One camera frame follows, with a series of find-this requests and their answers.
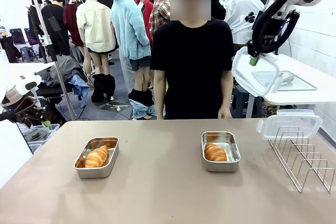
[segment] blue cloth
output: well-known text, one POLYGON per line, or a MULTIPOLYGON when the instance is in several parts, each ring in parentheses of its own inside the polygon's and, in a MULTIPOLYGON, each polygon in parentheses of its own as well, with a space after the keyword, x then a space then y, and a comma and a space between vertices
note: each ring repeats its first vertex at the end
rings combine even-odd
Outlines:
POLYGON ((76 95, 80 95, 82 97, 82 103, 80 104, 81 109, 86 105, 86 99, 88 97, 90 86, 87 85, 82 78, 78 74, 75 74, 70 79, 69 83, 71 83, 74 88, 73 92, 76 95))
POLYGON ((132 99, 130 99, 130 104, 133 106, 133 117, 134 119, 140 119, 143 118, 145 115, 155 115, 155 106, 152 105, 150 107, 147 107, 143 105, 140 102, 136 102, 132 99))
POLYGON ((151 55, 143 16, 134 0, 113 0, 111 20, 125 57, 139 60, 151 55))

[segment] green object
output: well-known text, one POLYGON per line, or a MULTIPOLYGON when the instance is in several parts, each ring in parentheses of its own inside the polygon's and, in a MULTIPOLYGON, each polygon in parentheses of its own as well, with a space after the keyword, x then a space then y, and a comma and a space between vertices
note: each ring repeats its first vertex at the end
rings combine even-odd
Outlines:
POLYGON ((252 58, 250 59, 250 65, 251 65, 251 66, 256 66, 257 63, 258 63, 258 61, 259 61, 259 57, 252 57, 252 58))
POLYGON ((44 122, 43 122, 43 125, 44 125, 45 127, 50 127, 50 126, 51 126, 51 123, 50 123, 50 121, 44 121, 44 122))

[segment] metal pole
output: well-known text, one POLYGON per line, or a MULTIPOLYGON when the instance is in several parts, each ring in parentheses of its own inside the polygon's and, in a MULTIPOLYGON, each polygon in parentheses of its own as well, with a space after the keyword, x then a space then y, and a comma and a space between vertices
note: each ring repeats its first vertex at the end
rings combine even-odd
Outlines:
MULTIPOLYGON (((38 19, 39 19, 40 22, 41 22, 42 30, 43 30, 43 32, 44 32, 44 34, 45 34, 45 37, 49 37, 49 35, 48 35, 48 31, 47 31, 47 27, 46 27, 46 24, 44 23, 44 20, 43 20, 43 17, 42 17, 41 10, 37 7, 37 8, 36 8, 36 11, 37 11, 38 19)), ((65 102, 66 102, 66 104, 67 104, 67 107, 68 107, 68 110, 69 110, 69 113, 70 113, 71 120, 74 121, 74 120, 76 120, 75 112, 73 111, 73 107, 72 107, 72 105, 71 105, 71 102, 70 102, 70 99, 69 99, 69 95, 68 95, 67 89, 66 89, 66 87, 65 87, 65 84, 64 84, 64 80, 63 80, 61 71, 59 70, 59 66, 58 66, 58 62, 57 62, 57 58, 56 58, 56 57, 55 57, 55 59, 53 59, 53 62, 54 62, 54 64, 55 64, 55 68, 56 68, 56 71, 57 71, 57 75, 58 75, 59 83, 60 83, 60 85, 61 85, 61 88, 62 88, 64 97, 65 97, 65 102)))

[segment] black t-shirt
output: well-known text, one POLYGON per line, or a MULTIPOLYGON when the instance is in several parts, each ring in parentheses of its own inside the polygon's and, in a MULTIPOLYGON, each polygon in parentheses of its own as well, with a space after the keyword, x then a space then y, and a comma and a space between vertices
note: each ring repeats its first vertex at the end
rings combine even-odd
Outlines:
POLYGON ((222 20, 212 18, 199 28, 170 21, 157 29, 151 69, 165 71, 166 118, 217 118, 222 73, 231 71, 233 55, 231 29, 222 20))
POLYGON ((63 22, 63 10, 64 10, 63 7, 59 5, 51 4, 51 5, 46 5, 45 7, 43 7, 41 12, 42 12, 43 20, 46 23, 47 31, 50 35, 50 39, 58 40, 58 41, 64 40, 67 43, 69 40, 69 36, 68 36, 68 29, 66 28, 63 22), (56 18, 56 21, 61 28, 59 32, 55 32, 53 30, 53 27, 51 26, 48 20, 51 17, 56 18))
POLYGON ((28 39, 37 39, 36 36, 35 36, 35 33, 34 33, 34 26, 33 26, 32 18, 34 19, 34 22, 35 22, 35 25, 36 25, 36 28, 37 28, 37 33, 40 34, 40 35, 43 35, 44 33, 43 33, 42 29, 39 27, 41 22, 38 19, 37 11, 36 11, 35 6, 31 5, 29 9, 30 9, 31 15, 29 15, 29 13, 28 13, 28 22, 29 22, 29 38, 28 39))

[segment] plastic lid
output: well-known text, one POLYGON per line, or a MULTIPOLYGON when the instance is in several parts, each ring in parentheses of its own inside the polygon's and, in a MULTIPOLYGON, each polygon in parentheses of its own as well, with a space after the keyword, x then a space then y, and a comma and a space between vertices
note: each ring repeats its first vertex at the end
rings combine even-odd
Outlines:
POLYGON ((279 110, 277 115, 260 120, 257 132, 270 140, 310 138, 317 133, 321 124, 322 119, 312 110, 279 110))
POLYGON ((233 61, 232 74, 247 92, 255 97, 266 95, 279 76, 279 68, 271 56, 260 55, 255 66, 250 65, 251 57, 247 47, 241 48, 233 61))

